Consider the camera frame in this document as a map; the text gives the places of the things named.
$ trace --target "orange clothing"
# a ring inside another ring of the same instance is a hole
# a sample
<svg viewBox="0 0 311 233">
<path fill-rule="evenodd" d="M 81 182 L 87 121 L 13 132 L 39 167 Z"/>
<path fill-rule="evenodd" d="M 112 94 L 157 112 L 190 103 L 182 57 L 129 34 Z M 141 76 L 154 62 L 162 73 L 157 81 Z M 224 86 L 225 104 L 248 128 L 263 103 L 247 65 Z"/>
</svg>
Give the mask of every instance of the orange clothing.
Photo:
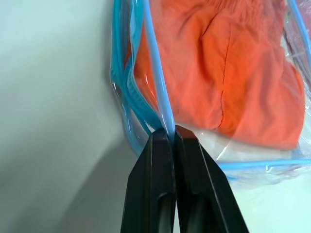
<svg viewBox="0 0 311 233">
<path fill-rule="evenodd" d="M 150 5 L 177 122 L 257 145 L 296 147 L 304 88 L 280 46 L 283 0 L 152 0 Z M 144 30 L 134 74 L 157 108 Z"/>
</svg>

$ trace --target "transparent plastic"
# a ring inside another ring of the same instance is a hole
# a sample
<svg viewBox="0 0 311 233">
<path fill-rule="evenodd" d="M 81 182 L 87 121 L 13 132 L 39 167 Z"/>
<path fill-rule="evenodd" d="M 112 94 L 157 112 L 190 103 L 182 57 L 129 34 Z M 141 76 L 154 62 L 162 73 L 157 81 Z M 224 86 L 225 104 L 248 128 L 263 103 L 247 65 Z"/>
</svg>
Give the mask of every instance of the transparent plastic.
<svg viewBox="0 0 311 233">
<path fill-rule="evenodd" d="M 305 89 L 310 98 L 311 84 L 311 1 L 288 0 L 285 17 L 285 36 L 290 45 L 290 52 L 297 66 L 304 75 Z"/>
<path fill-rule="evenodd" d="M 175 120 L 235 183 L 308 171 L 311 102 L 284 33 L 285 3 L 144 1 L 115 0 L 112 28 L 111 81 L 137 155 L 154 129 Z M 174 119 L 160 108 L 163 79 Z"/>
</svg>

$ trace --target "fabric seam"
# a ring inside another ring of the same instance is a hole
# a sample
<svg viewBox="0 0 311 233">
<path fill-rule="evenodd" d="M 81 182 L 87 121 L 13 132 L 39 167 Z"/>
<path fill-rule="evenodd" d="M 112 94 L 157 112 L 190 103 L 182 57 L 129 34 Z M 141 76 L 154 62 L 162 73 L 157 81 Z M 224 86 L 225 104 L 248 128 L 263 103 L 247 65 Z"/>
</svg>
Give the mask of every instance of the fabric seam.
<svg viewBox="0 0 311 233">
<path fill-rule="evenodd" d="M 224 120 L 224 106 L 223 106 L 223 95 L 224 95 L 224 83 L 225 83 L 225 67 L 226 67 L 226 62 L 227 62 L 227 57 L 228 57 L 228 50 L 229 50 L 229 45 L 230 45 L 230 38 L 231 38 L 231 25 L 229 24 L 229 39 L 228 39 L 228 45 L 227 45 L 227 50 L 225 54 L 225 65 L 224 65 L 224 75 L 223 75 L 223 90 L 220 95 L 220 109 L 222 111 L 222 119 L 220 121 L 220 124 L 218 125 L 217 128 L 219 128 Z"/>
</svg>

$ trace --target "orange garment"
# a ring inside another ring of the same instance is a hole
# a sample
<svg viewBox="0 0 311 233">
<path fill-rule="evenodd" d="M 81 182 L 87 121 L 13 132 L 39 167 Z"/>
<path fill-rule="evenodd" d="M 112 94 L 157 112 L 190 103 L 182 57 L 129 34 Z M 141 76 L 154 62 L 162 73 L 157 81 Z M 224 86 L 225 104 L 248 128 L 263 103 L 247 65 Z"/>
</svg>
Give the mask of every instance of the orange garment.
<svg viewBox="0 0 311 233">
<path fill-rule="evenodd" d="M 257 145 L 297 146 L 304 89 L 280 46 L 283 0 L 152 0 L 150 5 L 177 122 Z M 144 30 L 134 74 L 157 108 Z"/>
</svg>

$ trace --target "white surface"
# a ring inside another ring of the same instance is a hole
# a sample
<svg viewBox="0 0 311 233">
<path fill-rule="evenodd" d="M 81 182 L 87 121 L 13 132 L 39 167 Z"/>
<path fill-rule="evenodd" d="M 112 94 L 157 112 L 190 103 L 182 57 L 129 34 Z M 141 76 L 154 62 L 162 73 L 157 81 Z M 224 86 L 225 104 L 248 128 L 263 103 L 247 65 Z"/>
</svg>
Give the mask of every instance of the white surface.
<svg viewBox="0 0 311 233">
<path fill-rule="evenodd" d="M 120 231 L 136 158 L 108 83 L 111 6 L 0 1 L 1 233 Z M 310 178 L 235 189 L 250 232 L 310 232 Z"/>
</svg>

